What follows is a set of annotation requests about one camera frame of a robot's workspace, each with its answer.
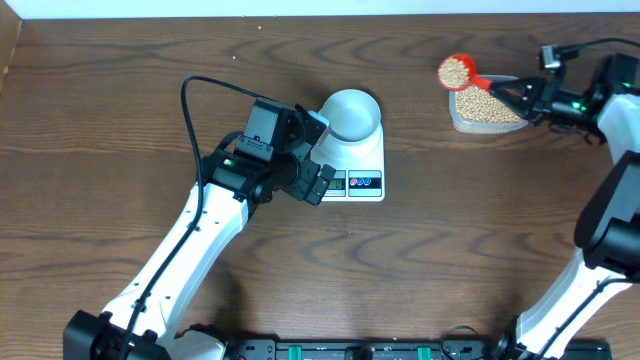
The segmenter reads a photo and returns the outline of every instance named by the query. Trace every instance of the green clip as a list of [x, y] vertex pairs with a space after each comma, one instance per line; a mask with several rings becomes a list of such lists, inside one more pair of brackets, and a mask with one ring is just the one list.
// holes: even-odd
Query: green clip
[[297, 346], [297, 345], [289, 346], [289, 360], [302, 360], [301, 346]]
[[420, 347], [418, 348], [418, 360], [432, 360], [431, 359], [431, 348], [429, 347]]

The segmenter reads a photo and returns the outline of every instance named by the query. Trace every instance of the scale control panel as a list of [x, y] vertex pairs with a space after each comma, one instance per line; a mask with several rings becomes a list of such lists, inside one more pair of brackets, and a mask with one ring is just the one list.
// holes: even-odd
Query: scale control panel
[[325, 197], [381, 197], [382, 171], [337, 170]]

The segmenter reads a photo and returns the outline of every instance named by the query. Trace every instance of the clear container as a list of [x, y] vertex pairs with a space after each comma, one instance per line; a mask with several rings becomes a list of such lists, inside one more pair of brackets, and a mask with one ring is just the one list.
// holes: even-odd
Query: clear container
[[[483, 78], [491, 81], [507, 81], [518, 79], [515, 76], [507, 75], [481, 75]], [[451, 118], [453, 119], [453, 127], [464, 133], [470, 134], [503, 134], [511, 131], [520, 130], [527, 126], [528, 121], [520, 119], [515, 123], [487, 123], [482, 121], [471, 121], [463, 118], [458, 114], [456, 109], [456, 94], [453, 91], [449, 91], [449, 112], [451, 112]]]

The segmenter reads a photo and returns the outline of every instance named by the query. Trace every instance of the wooden table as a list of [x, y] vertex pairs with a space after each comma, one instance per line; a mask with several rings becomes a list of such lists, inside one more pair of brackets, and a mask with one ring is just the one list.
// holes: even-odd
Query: wooden table
[[[459, 15], [28, 21], [0, 97], [0, 353], [59, 358], [78, 309], [98, 314], [177, 219], [194, 182], [179, 102], [191, 73], [318, 109], [333, 92], [380, 102], [387, 196], [311, 207], [280, 193], [216, 262], [183, 325], [282, 338], [496, 336], [567, 264], [575, 221], [611, 168], [606, 147], [527, 128], [456, 132], [440, 61], [537, 74], [548, 43], [637, 38], [640, 16]], [[567, 83], [584, 84], [587, 51]], [[189, 94], [203, 153], [252, 100]], [[640, 290], [580, 336], [640, 356]]]

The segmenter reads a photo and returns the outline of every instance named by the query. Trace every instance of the robotic arm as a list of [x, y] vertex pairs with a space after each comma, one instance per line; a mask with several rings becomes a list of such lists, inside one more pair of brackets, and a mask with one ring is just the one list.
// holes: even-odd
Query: robotic arm
[[[189, 80], [183, 86], [183, 109], [193, 141], [184, 98]], [[140, 273], [99, 317], [78, 311], [67, 325], [64, 358], [221, 358], [224, 346], [215, 338], [194, 344], [190, 335], [174, 341], [184, 312], [224, 247], [275, 191], [320, 203], [335, 170], [321, 168], [309, 153], [328, 127], [325, 118], [299, 105], [256, 97], [244, 132], [227, 135], [201, 159], [198, 183], [178, 221]], [[234, 140], [230, 153], [226, 148]], [[197, 144], [194, 150], [199, 159]]]
[[608, 141], [615, 164], [578, 219], [569, 265], [505, 332], [496, 358], [561, 358], [601, 306], [640, 280], [640, 89], [634, 86], [640, 67], [636, 58], [610, 55], [583, 94], [562, 89], [566, 61], [585, 45], [542, 47], [540, 68], [551, 73], [549, 82], [533, 77], [491, 85], [492, 95], [534, 125], [547, 119]]

